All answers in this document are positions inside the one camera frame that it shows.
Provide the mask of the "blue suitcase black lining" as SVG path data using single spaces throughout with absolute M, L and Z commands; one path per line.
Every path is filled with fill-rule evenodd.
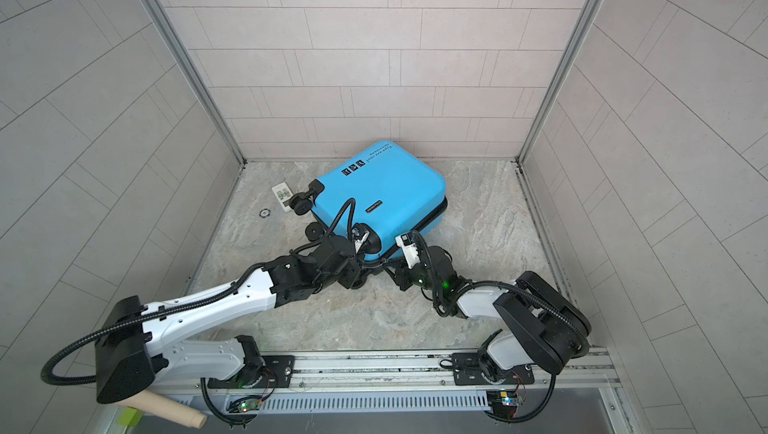
M 447 210 L 442 175 L 391 141 L 378 142 L 316 178 L 288 206 L 330 226 L 350 198 L 354 213 L 344 212 L 334 233 L 346 235 L 348 222 L 367 229 L 368 262 L 397 256 L 397 236 L 414 229 L 428 233 Z

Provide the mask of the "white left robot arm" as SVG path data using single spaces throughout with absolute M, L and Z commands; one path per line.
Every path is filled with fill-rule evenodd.
M 249 336 L 210 354 L 198 348 L 188 351 L 184 344 L 237 318 L 304 301 L 335 283 L 347 289 L 363 286 L 387 261 L 368 259 L 369 251 L 368 242 L 331 235 L 254 264 L 230 284 L 148 304 L 136 296 L 122 299 L 94 343 L 98 403 L 125 401 L 160 381 L 225 381 L 244 368 L 255 368 L 260 355 Z

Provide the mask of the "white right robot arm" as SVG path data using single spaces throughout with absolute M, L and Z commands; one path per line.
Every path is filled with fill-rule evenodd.
M 472 281 L 457 274 L 452 257 L 411 231 L 396 238 L 403 259 L 392 274 L 403 288 L 417 286 L 444 318 L 494 318 L 507 333 L 491 334 L 470 363 L 491 383 L 518 366 L 536 365 L 558 375 L 569 361 L 589 353 L 589 322 L 542 277 L 526 271 L 511 283 Z

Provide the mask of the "white remote with barcode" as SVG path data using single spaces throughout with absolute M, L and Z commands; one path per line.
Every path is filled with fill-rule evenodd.
M 290 207 L 290 201 L 293 197 L 293 192 L 289 188 L 289 186 L 283 182 L 276 186 L 272 187 L 272 192 L 274 196 L 276 197 L 278 203 L 280 204 L 281 208 L 284 212 L 291 212 L 292 208 Z

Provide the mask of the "right circuit board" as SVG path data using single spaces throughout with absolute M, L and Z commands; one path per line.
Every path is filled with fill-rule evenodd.
M 487 391 L 486 398 L 490 414 L 504 420 L 513 419 L 523 404 L 516 391 Z

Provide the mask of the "circuit board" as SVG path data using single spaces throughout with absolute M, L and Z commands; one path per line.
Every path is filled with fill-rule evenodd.
M 516 391 L 487 391 L 486 398 L 490 414 L 504 420 L 513 419 L 523 404 Z
M 259 411 L 264 403 L 262 396 L 251 395 L 232 400 L 227 407 L 229 414 L 248 414 Z

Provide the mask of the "left circuit board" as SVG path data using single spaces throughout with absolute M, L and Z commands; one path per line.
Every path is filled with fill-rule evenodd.
M 229 414 L 248 414 L 259 411 L 264 403 L 262 396 L 251 395 L 232 400 L 227 407 Z

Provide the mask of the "green sticky block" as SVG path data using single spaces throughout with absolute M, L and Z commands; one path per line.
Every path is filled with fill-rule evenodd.
M 136 427 L 143 415 L 144 412 L 141 410 L 125 407 L 117 418 L 116 424 L 122 427 Z

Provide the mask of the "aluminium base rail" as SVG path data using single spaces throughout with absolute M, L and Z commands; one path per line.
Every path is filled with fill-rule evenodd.
M 260 373 L 227 380 L 210 375 L 168 374 L 150 390 L 191 397 L 202 387 L 215 395 L 308 395 L 321 392 L 479 391 L 506 388 L 545 389 L 550 374 L 527 361 L 502 375 L 473 350 L 334 351 L 271 353 Z

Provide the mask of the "aluminium corner post right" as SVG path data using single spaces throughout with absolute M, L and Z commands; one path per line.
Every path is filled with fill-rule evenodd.
M 557 96 L 562 89 L 567 76 L 574 65 L 577 55 L 587 38 L 589 30 L 593 25 L 599 9 L 604 0 L 586 0 L 583 9 L 577 19 L 573 32 L 570 35 L 562 58 L 557 66 L 549 87 L 546 90 L 542 104 L 537 112 L 531 130 L 527 135 L 520 155 L 517 157 L 517 164 L 523 166 L 531 157 L 533 148 L 537 139 L 541 135 L 544 125 L 550 112 L 553 109 Z

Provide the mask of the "aluminium corner post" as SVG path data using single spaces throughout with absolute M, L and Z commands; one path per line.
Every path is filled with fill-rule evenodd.
M 207 87 L 204 85 L 199 70 L 195 67 L 191 56 L 183 46 L 181 39 L 172 26 L 170 17 L 165 13 L 159 0 L 140 0 L 145 11 L 148 13 L 158 30 L 159 36 L 168 48 L 170 54 L 176 61 L 182 75 L 185 77 L 190 88 L 201 104 L 203 110 L 208 114 L 217 130 L 222 135 L 225 143 L 238 161 L 241 168 L 247 164 L 239 146 L 232 135 L 230 129 L 225 123 L 220 110 L 216 106 Z
M 589 30 L 593 25 L 599 9 L 604 0 L 586 0 L 583 9 L 577 19 L 573 32 L 570 35 L 562 58 L 557 66 L 549 87 L 546 90 L 542 104 L 537 112 L 531 130 L 527 135 L 520 155 L 517 157 L 517 164 L 523 166 L 531 157 L 533 148 L 537 139 L 541 135 L 544 125 L 550 112 L 553 109 L 557 96 L 562 89 L 567 76 L 574 65 L 577 55 L 587 38 Z

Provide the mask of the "aluminium corner post left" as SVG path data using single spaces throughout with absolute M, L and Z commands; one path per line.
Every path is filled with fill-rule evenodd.
M 158 30 L 159 36 L 168 48 L 170 54 L 176 61 L 182 75 L 185 77 L 190 88 L 201 104 L 203 110 L 208 114 L 217 130 L 222 135 L 225 143 L 238 161 L 241 168 L 247 164 L 239 146 L 232 135 L 230 129 L 225 123 L 220 110 L 216 106 L 207 87 L 204 85 L 199 70 L 195 67 L 191 56 L 183 46 L 181 39 L 172 26 L 170 17 L 165 13 L 159 0 L 140 0 L 145 11 L 148 13 Z

